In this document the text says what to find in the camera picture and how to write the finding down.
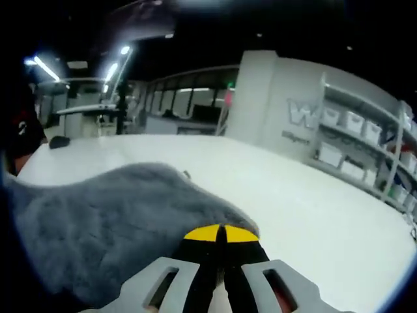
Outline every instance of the shelving unit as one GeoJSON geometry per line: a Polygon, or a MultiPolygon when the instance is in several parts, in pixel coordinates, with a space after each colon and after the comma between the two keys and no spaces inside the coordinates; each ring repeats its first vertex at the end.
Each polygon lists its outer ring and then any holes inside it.
{"type": "Polygon", "coordinates": [[[412,132],[404,128],[404,114],[405,114],[405,103],[399,102],[398,110],[393,113],[385,110],[382,106],[372,102],[370,99],[366,99],[360,95],[354,94],[351,91],[344,89],[341,86],[336,86],[325,82],[326,74],[322,79],[323,85],[323,98],[321,101],[321,107],[319,108],[319,116],[321,117],[324,110],[325,99],[327,101],[336,103],[339,106],[343,106],[346,110],[353,111],[366,119],[371,119],[382,127],[383,133],[389,130],[395,134],[395,147],[393,153],[387,151],[380,145],[377,145],[366,138],[363,138],[360,134],[351,132],[345,127],[339,125],[329,125],[322,120],[319,120],[315,127],[314,139],[310,142],[311,152],[306,159],[306,164],[317,168],[329,175],[337,177],[347,183],[354,185],[355,187],[364,190],[365,192],[373,195],[381,201],[391,205],[399,212],[404,213],[406,211],[404,205],[397,202],[395,199],[389,197],[388,193],[394,185],[394,177],[398,172],[403,172],[412,181],[412,185],[417,187],[417,176],[415,176],[408,168],[400,161],[401,146],[403,142],[407,143],[417,151],[417,138],[412,135],[412,132]],[[352,140],[363,147],[368,148],[368,151],[373,151],[378,156],[376,158],[378,171],[380,171],[383,164],[387,165],[388,175],[385,179],[384,190],[379,190],[375,186],[369,186],[363,181],[355,179],[343,172],[339,168],[333,167],[327,163],[321,162],[315,158],[317,145],[319,143],[320,132],[334,132],[344,138],[352,140]]]}

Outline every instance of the wall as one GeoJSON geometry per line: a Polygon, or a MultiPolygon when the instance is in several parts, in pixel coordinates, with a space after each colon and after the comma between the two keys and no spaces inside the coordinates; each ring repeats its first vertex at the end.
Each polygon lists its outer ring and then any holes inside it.
{"type": "Polygon", "coordinates": [[[324,73],[326,82],[354,91],[393,113],[399,106],[381,88],[342,70],[280,58],[272,51],[247,51],[225,135],[303,161],[318,121],[324,73]]]}

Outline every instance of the fluorescent light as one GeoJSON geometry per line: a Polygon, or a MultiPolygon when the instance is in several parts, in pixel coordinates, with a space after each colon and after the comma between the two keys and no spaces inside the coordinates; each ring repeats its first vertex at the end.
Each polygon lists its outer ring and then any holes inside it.
{"type": "Polygon", "coordinates": [[[32,65],[36,65],[36,62],[34,60],[31,60],[31,59],[26,59],[25,60],[25,65],[27,65],[29,67],[29,66],[32,66],[32,65]]]}
{"type": "Polygon", "coordinates": [[[114,75],[114,73],[116,72],[116,70],[117,70],[117,67],[118,67],[119,65],[117,64],[117,63],[113,63],[111,66],[110,66],[110,68],[109,68],[109,71],[108,71],[108,73],[107,73],[107,76],[106,76],[106,78],[104,79],[104,81],[106,81],[106,82],[108,82],[110,79],[111,79],[111,77],[114,75]]]}
{"type": "Polygon", "coordinates": [[[129,46],[124,46],[124,47],[120,50],[120,53],[121,53],[121,55],[125,55],[125,54],[128,54],[129,50],[130,50],[130,47],[129,47],[129,46]]]}
{"type": "MultiPolygon", "coordinates": [[[[183,89],[180,89],[179,92],[185,93],[187,91],[192,91],[192,90],[193,90],[192,88],[183,88],[183,89]]],[[[194,88],[194,91],[210,91],[210,88],[194,88]]]]}
{"type": "Polygon", "coordinates": [[[54,72],[52,72],[51,69],[49,67],[47,67],[46,64],[42,62],[41,59],[39,59],[38,57],[34,57],[33,59],[35,60],[37,65],[39,65],[42,68],[42,70],[47,72],[54,80],[59,82],[60,79],[59,79],[58,75],[56,75],[54,72]]]}

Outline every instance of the fluffy gray cloth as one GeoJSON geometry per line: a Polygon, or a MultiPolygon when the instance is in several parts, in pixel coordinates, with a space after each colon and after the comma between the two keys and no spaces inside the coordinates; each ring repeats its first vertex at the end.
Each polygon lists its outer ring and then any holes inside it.
{"type": "Polygon", "coordinates": [[[232,224],[257,234],[241,211],[163,164],[138,164],[68,186],[7,179],[29,259],[53,293],[69,290],[100,308],[122,284],[170,256],[199,226],[232,224]]]}

